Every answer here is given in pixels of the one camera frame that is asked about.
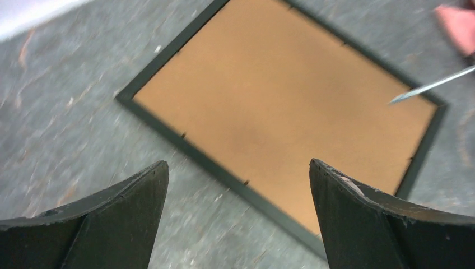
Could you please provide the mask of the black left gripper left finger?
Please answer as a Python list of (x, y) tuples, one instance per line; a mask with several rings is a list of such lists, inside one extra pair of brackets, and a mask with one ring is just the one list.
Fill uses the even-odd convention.
[(147, 268), (169, 183), (158, 161), (32, 218), (1, 221), (2, 268)]

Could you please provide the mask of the yellow handled screwdriver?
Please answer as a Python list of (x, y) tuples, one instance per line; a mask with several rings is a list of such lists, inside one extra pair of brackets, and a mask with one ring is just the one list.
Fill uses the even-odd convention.
[(408, 98), (411, 98), (411, 97), (413, 97), (413, 96), (422, 94), (422, 93), (424, 93), (424, 92), (426, 92), (426, 91), (429, 91), (429, 90), (431, 90), (431, 89), (433, 89), (433, 88), (435, 88), (435, 87), (438, 87), (438, 86), (440, 86), (440, 85), (446, 84), (446, 83), (448, 83), (448, 82), (450, 82), (450, 81), (452, 81), (452, 80), (455, 80), (455, 79), (457, 79), (457, 78), (460, 78), (460, 77), (465, 76), (465, 75), (467, 75), (467, 74), (469, 74), (469, 73), (472, 73), (472, 72), (474, 72), (474, 65), (469, 66), (469, 67), (467, 67), (467, 68), (465, 68), (465, 69), (463, 69), (463, 70), (461, 70), (461, 71), (459, 71), (459, 72), (456, 72), (456, 73), (454, 73), (454, 74), (452, 74), (452, 75), (450, 75), (450, 76), (443, 77), (443, 78), (441, 78), (441, 79), (439, 79), (439, 80), (437, 80), (437, 81), (434, 81), (434, 82), (432, 82), (432, 83), (429, 83), (429, 84), (426, 84), (426, 85), (417, 87), (417, 88), (415, 88), (415, 89), (413, 89), (413, 90), (410, 90), (410, 91), (407, 92), (407, 93), (400, 94), (400, 95), (396, 96), (394, 99), (392, 99), (392, 100), (389, 102), (389, 104), (396, 104), (396, 103), (401, 102), (401, 101), (403, 101), (403, 100), (405, 100), (405, 99), (408, 99)]

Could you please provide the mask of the black picture frame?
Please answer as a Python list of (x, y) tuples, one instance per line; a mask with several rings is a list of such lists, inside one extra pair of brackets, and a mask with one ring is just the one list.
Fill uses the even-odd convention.
[(406, 199), (446, 103), (296, 1), (213, 1), (118, 95), (134, 115), (325, 257), (322, 159)]

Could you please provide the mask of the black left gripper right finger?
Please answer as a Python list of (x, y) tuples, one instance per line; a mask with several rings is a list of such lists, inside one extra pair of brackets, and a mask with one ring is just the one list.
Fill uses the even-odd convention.
[(312, 159), (330, 268), (473, 268), (474, 218), (420, 206)]

